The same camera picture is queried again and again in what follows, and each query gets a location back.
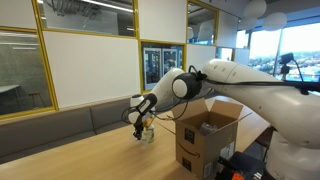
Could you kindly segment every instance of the whiteboard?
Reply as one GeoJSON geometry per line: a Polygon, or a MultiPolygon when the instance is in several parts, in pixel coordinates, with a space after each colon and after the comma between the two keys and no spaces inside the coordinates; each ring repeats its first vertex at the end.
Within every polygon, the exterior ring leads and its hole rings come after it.
{"type": "Polygon", "coordinates": [[[43,34],[59,108],[140,93],[136,39],[43,34]]]}

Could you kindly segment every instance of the sky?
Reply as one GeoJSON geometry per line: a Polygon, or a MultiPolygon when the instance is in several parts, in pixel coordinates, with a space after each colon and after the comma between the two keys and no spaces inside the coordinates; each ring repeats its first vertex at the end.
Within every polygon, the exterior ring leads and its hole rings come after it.
{"type": "MultiPolygon", "coordinates": [[[[250,58],[275,56],[280,32],[281,30],[253,33],[250,58]]],[[[281,54],[297,51],[320,51],[320,23],[284,29],[281,54]]]]}

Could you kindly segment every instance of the sticker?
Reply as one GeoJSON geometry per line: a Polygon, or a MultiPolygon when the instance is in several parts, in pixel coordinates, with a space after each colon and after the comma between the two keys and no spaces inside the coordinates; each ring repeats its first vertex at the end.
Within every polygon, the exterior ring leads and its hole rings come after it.
{"type": "Polygon", "coordinates": [[[212,166],[212,163],[208,163],[204,166],[203,178],[207,178],[211,174],[213,169],[212,166]]]}
{"type": "Polygon", "coordinates": [[[182,165],[187,168],[189,171],[192,171],[191,169],[191,162],[186,160],[185,158],[182,158],[182,165]]]}
{"type": "Polygon", "coordinates": [[[179,146],[181,147],[181,149],[183,149],[185,152],[187,152],[187,153],[190,154],[191,156],[195,156],[195,157],[197,157],[198,159],[200,158],[200,154],[199,154],[199,153],[197,153],[197,152],[192,153],[192,152],[188,151],[186,148],[184,148],[180,143],[178,143],[178,144],[179,144],[179,146]]]}
{"type": "Polygon", "coordinates": [[[225,159],[230,159],[234,153],[234,142],[228,144],[226,147],[222,148],[220,151],[220,156],[225,159]]]}
{"type": "Polygon", "coordinates": [[[184,130],[184,139],[194,144],[194,132],[186,128],[184,130]]]}

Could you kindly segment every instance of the glass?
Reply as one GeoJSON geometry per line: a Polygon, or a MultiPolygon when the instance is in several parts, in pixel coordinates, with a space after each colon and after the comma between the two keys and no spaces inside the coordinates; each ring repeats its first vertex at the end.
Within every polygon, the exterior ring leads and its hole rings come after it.
{"type": "Polygon", "coordinates": [[[0,115],[52,106],[38,37],[0,30],[0,115]]]}
{"type": "Polygon", "coordinates": [[[212,45],[216,12],[195,3],[188,4],[188,43],[212,45]]]}
{"type": "Polygon", "coordinates": [[[286,80],[319,82],[320,77],[320,23],[290,27],[283,30],[280,55],[293,53],[294,61],[287,65],[290,72],[286,80]]]}
{"type": "Polygon", "coordinates": [[[216,52],[216,58],[232,61],[232,53],[233,53],[232,48],[218,47],[216,52]]]}
{"type": "Polygon", "coordinates": [[[248,66],[273,74],[281,30],[252,33],[248,66]]]}
{"type": "Polygon", "coordinates": [[[46,28],[134,36],[132,0],[38,0],[46,28]]]}
{"type": "Polygon", "coordinates": [[[182,68],[181,45],[142,42],[144,90],[151,90],[174,67],[182,68]]]}

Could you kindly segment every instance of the box flap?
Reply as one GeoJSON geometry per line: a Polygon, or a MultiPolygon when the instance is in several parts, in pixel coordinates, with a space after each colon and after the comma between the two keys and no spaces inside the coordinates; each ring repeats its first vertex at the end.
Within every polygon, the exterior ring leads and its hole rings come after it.
{"type": "Polygon", "coordinates": [[[211,107],[211,112],[214,112],[216,114],[223,115],[225,117],[229,117],[232,119],[238,119],[242,111],[242,108],[243,108],[243,105],[241,104],[215,100],[211,107]]]}
{"type": "Polygon", "coordinates": [[[194,117],[203,113],[208,113],[208,108],[203,98],[189,102],[186,110],[184,111],[185,107],[186,103],[182,103],[172,108],[172,114],[175,118],[179,117],[183,113],[183,115],[178,119],[178,121],[183,120],[185,118],[194,117]]]}

